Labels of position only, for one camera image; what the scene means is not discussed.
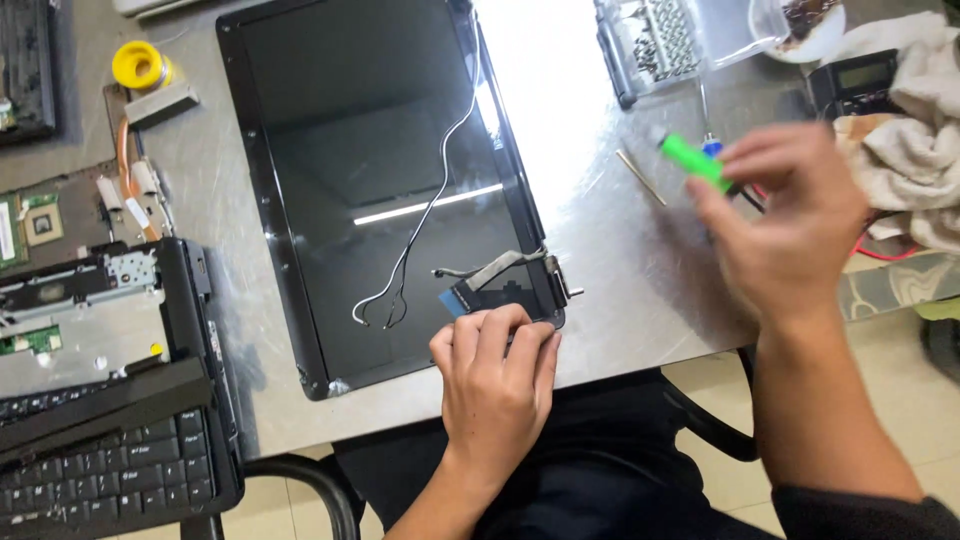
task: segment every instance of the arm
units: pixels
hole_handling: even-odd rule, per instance
[[[511,332],[514,341],[507,351]],[[440,466],[386,540],[466,540],[553,404],[560,335],[510,305],[466,315],[430,341],[444,376],[449,442]]]
[[[758,315],[755,431],[771,482],[920,501],[871,408],[836,304],[867,205],[830,132],[760,130],[720,158],[725,176],[770,192],[767,213],[748,223],[705,183],[688,184],[729,279]]]

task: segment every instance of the white towel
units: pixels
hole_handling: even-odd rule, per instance
[[[870,132],[852,167],[874,208],[912,210],[914,240],[960,254],[958,33],[933,12],[878,21],[847,33],[824,63],[900,49],[891,98],[909,116]]]

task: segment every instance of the digital multimeter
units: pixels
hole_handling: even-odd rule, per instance
[[[817,68],[808,77],[817,117],[862,116],[902,112],[890,100],[897,74],[897,49],[881,51]]]

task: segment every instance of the stainless steel table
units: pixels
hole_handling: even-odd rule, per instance
[[[196,6],[140,28],[110,2],[62,0],[57,16],[66,131],[56,141],[0,151],[4,189],[112,157],[101,87],[133,38],[159,42],[203,104],[144,134],[171,191],[178,234],[208,247],[213,313],[239,392],[246,458],[437,416],[442,382],[425,370],[346,396],[307,401],[298,384],[273,267],[214,35],[222,12],[255,1]],[[939,0],[847,0],[851,24],[900,16]],[[615,104],[589,0],[478,0],[481,24],[547,243],[587,294],[567,311],[558,385],[662,366],[746,343],[752,329],[720,279],[683,175],[636,137],[646,122],[703,136],[693,85]],[[765,57],[708,78],[713,130],[732,141],[753,126],[803,118],[800,70]],[[613,152],[628,147],[669,203],[662,209]],[[953,268],[949,260],[949,269]]]

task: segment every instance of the solder wire spool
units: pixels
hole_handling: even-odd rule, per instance
[[[113,78],[123,86],[150,92],[170,84],[177,74],[174,64],[146,41],[130,41],[113,55]]]

